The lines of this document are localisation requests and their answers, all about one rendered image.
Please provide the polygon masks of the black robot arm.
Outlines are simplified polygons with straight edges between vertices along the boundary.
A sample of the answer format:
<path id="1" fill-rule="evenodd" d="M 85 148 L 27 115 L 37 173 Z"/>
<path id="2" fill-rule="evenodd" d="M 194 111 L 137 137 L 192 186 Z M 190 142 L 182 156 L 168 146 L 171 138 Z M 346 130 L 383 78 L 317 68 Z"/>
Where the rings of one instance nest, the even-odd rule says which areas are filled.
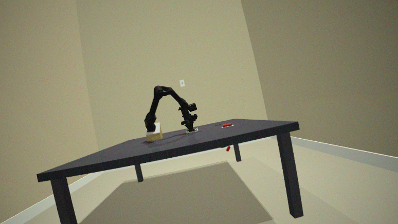
<path id="1" fill-rule="evenodd" d="M 185 113 L 188 113 L 188 111 L 192 112 L 197 110 L 195 103 L 188 104 L 183 98 L 181 98 L 171 87 L 165 87 L 165 86 L 155 86 L 154 87 L 154 99 L 150 108 L 150 112 L 147 113 L 146 118 L 144 120 L 146 128 L 147 128 L 147 133 L 149 132 L 155 132 L 156 130 L 156 125 L 154 124 L 156 122 L 156 110 L 158 107 L 158 102 L 159 99 L 162 98 L 162 96 L 167 96 L 171 95 L 181 107 L 179 107 L 178 110 L 181 110 L 182 115 Z M 197 114 L 194 115 L 188 115 L 188 119 L 191 120 L 196 120 L 197 119 Z"/>

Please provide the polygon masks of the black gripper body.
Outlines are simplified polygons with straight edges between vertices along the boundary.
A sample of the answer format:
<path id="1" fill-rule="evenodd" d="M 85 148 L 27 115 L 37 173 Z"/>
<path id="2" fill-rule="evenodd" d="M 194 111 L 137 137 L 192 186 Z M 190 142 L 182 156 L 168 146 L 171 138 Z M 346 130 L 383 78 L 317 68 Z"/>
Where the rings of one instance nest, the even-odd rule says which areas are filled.
<path id="1" fill-rule="evenodd" d="M 183 114 L 182 117 L 184 118 L 184 121 L 181 122 L 181 125 L 188 124 L 188 123 L 196 121 L 196 120 L 188 119 L 188 115 L 190 115 L 190 113 Z"/>

